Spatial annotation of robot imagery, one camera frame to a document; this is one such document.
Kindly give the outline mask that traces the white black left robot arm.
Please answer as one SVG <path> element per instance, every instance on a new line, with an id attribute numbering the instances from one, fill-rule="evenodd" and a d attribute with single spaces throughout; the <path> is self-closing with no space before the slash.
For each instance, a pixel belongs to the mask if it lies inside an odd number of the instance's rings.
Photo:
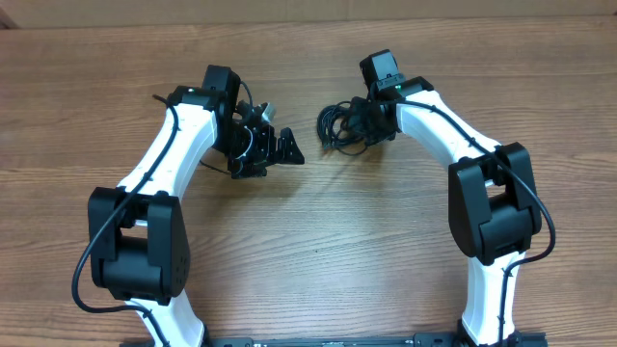
<path id="1" fill-rule="evenodd" d="M 291 129 L 272 126 L 272 104 L 239 99 L 246 87 L 230 67 L 210 65 L 200 86 L 162 98 L 165 121 L 140 163 L 89 197 L 89 244 L 70 286 L 79 308 L 136 312 L 151 346 L 211 345 L 185 290 L 191 255 L 181 201 L 193 174 L 211 148 L 227 158 L 233 179 L 305 162 Z"/>

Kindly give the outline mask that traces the black cable silver plugs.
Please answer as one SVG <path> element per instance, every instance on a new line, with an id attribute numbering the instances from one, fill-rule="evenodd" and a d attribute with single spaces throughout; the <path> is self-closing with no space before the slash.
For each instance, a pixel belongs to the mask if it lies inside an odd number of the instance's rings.
<path id="1" fill-rule="evenodd" d="M 363 154 L 380 141 L 364 104 L 352 101 L 326 106 L 317 116 L 316 132 L 324 150 L 347 156 Z"/>

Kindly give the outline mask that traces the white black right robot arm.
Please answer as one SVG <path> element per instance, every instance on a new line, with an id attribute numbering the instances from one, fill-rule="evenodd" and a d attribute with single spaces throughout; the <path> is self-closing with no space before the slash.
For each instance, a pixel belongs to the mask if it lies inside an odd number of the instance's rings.
<path id="1" fill-rule="evenodd" d="M 457 330 L 416 334 L 416 346 L 545 346 L 543 333 L 522 333 L 513 321 L 516 281 L 542 227 L 555 232 L 537 195 L 529 152 L 503 145 L 457 116 L 421 76 L 408 79 L 389 50 L 360 62 L 366 98 L 351 109 L 369 141 L 402 133 L 446 169 L 448 225 L 468 259 L 467 302 Z"/>

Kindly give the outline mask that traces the black USB cable removed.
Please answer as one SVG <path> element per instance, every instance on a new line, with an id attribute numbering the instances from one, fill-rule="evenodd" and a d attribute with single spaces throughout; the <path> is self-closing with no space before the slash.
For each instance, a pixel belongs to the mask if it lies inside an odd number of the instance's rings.
<path id="1" fill-rule="evenodd" d="M 346 120 L 348 108 L 344 107 L 344 104 L 348 104 L 348 101 L 326 106 L 317 116 L 316 131 L 324 149 L 337 149 L 353 144 L 353 136 L 341 136 L 344 129 L 335 131 L 335 123 Z"/>

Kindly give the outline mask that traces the black cable dark plugs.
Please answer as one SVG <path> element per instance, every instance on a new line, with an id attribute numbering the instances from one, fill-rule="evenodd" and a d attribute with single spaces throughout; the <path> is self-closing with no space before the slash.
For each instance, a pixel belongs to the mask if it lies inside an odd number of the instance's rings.
<path id="1" fill-rule="evenodd" d="M 350 101 L 348 101 L 348 104 L 344 104 L 344 107 L 348 108 L 348 113 L 347 113 L 347 116 L 346 116 L 346 120 L 344 120 L 344 121 L 338 120 L 335 123 L 335 131 L 337 131 L 338 129 L 344 129 L 344 131 L 341 133 L 342 137 L 353 136 L 354 137 L 353 144 L 350 145 L 350 146 L 354 146 L 354 145 L 358 145 L 360 143 L 363 143 L 363 141 L 359 137 L 354 136 L 351 133 L 351 131 L 349 130 L 349 108 L 350 108 L 350 105 L 351 105 Z M 362 154 L 364 152 L 364 149 L 362 149 L 361 151 L 356 152 L 356 153 L 349 153 L 349 152 L 344 151 L 344 149 L 346 147 L 340 147 L 340 148 L 337 148 L 337 149 L 324 149 L 323 147 L 322 148 L 324 150 L 337 150 L 337 151 L 341 152 L 342 154 L 345 154 L 345 155 L 348 155 L 348 156 L 356 156 L 356 155 L 360 155 L 360 154 Z"/>

